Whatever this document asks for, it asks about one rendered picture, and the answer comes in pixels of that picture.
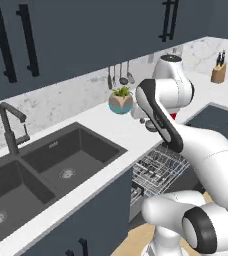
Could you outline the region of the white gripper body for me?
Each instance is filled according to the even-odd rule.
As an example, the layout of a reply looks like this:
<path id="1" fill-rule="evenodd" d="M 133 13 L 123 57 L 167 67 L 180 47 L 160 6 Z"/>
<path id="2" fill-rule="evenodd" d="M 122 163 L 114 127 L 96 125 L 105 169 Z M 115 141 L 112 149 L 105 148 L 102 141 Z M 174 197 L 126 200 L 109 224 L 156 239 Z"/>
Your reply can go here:
<path id="1" fill-rule="evenodd" d="M 146 113 L 137 104 L 134 104 L 132 106 L 131 116 L 134 119 L 139 120 L 141 123 L 145 123 L 146 121 L 149 120 L 149 118 L 146 115 Z"/>

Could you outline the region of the dishwasher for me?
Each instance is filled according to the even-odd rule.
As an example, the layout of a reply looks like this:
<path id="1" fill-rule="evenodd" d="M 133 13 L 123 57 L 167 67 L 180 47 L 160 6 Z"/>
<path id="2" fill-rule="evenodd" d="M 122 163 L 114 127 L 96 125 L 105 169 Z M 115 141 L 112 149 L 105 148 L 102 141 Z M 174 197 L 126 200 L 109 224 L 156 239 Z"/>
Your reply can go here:
<path id="1" fill-rule="evenodd" d="M 145 223 L 141 215 L 145 198 L 181 190 L 205 192 L 189 162 L 162 143 L 133 166 L 129 229 Z"/>

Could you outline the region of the dark dishwasher door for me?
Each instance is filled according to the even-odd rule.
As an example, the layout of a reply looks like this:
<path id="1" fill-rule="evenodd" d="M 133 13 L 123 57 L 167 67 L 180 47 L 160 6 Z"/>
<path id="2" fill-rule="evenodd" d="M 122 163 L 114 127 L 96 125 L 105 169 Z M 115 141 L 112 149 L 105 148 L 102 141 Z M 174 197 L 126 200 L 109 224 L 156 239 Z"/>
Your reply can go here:
<path id="1" fill-rule="evenodd" d="M 204 194 L 205 188 L 197 178 L 194 169 L 188 166 L 179 177 L 170 185 L 166 190 L 166 193 L 177 192 L 183 190 L 196 190 L 201 194 Z"/>

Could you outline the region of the green plant in round pot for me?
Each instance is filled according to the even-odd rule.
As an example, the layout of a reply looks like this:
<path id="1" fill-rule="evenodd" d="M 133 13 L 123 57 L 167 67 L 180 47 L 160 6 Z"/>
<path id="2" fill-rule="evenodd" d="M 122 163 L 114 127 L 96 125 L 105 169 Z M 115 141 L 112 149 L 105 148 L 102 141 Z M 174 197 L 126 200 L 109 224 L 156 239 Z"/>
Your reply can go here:
<path id="1" fill-rule="evenodd" d="M 108 100 L 109 108 L 116 114 L 126 114 L 133 106 L 132 92 L 128 86 L 113 89 Z"/>

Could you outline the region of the hanging dark spoon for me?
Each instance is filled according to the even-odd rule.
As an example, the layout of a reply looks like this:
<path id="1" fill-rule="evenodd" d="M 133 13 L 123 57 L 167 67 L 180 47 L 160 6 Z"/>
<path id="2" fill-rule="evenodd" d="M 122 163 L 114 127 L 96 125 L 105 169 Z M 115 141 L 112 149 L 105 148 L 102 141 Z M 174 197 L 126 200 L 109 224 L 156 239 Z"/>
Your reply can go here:
<path id="1" fill-rule="evenodd" d="M 129 71 L 129 60 L 127 61 L 127 79 L 129 81 L 129 83 L 131 83 L 131 84 L 135 83 L 135 79 L 134 79 L 133 75 Z"/>

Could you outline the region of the hanging dark ladle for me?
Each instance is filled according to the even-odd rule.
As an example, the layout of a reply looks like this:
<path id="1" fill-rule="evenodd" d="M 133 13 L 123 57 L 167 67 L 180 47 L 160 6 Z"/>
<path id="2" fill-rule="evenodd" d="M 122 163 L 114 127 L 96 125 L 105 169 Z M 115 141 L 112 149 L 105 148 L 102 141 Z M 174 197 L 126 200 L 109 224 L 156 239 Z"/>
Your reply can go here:
<path id="1" fill-rule="evenodd" d="M 122 76 L 122 63 L 120 63 L 120 78 L 119 78 L 119 82 L 121 85 L 127 85 L 128 84 L 128 79 L 124 76 Z"/>

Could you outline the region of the black hob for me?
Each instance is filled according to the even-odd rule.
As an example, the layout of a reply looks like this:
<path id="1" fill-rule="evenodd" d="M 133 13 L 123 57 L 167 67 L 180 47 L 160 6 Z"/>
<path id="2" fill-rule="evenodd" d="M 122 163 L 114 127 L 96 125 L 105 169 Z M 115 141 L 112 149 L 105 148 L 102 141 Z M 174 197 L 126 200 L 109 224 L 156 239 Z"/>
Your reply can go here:
<path id="1" fill-rule="evenodd" d="M 228 139 L 228 110 L 208 105 L 186 123 L 187 126 L 211 129 Z"/>

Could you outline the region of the dark grey double sink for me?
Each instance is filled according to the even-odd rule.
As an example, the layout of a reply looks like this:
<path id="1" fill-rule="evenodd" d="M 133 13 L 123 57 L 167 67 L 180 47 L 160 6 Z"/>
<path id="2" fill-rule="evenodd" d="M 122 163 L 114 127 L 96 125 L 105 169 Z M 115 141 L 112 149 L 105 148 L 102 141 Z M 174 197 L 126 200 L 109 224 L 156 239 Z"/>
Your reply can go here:
<path id="1" fill-rule="evenodd" d="M 0 256 L 21 256 L 129 170 L 127 151 L 73 123 L 0 158 Z"/>

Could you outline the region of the wooden knife block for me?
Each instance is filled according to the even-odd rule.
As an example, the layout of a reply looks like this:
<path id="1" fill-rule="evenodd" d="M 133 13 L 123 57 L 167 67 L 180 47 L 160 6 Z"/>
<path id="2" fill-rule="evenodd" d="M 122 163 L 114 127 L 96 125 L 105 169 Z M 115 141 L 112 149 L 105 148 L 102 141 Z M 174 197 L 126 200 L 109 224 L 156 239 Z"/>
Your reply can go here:
<path id="1" fill-rule="evenodd" d="M 218 54 L 216 60 L 216 66 L 212 70 L 211 81 L 213 83 L 223 83 L 226 75 L 226 62 L 225 62 L 226 52 L 222 51 Z"/>

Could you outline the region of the dark blue lower cupboard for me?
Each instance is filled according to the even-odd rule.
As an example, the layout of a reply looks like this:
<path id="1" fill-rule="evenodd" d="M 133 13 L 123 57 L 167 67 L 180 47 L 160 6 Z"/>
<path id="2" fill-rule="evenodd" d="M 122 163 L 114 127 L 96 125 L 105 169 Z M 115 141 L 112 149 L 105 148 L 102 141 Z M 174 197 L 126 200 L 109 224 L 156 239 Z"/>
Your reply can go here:
<path id="1" fill-rule="evenodd" d="M 129 226 L 132 169 L 129 169 L 21 256 L 110 256 L 126 238 Z"/>

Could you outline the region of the black sink tap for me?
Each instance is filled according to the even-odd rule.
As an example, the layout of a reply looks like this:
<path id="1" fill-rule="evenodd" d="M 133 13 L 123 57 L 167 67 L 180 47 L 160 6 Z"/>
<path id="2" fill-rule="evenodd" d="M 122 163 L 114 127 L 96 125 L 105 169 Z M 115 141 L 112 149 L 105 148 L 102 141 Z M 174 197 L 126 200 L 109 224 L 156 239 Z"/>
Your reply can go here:
<path id="1" fill-rule="evenodd" d="M 17 117 L 19 121 L 23 124 L 24 131 L 25 131 L 25 134 L 23 136 L 19 138 L 15 138 L 15 134 L 12 131 L 9 120 L 8 120 L 8 116 L 7 116 L 8 112 L 10 112 L 12 115 Z M 27 116 L 6 102 L 0 103 L 0 116 L 4 126 L 4 130 L 5 130 L 4 136 L 6 139 L 9 152 L 11 155 L 17 155 L 19 153 L 18 146 L 30 140 L 30 136 L 28 135 L 26 124 L 25 124 Z"/>

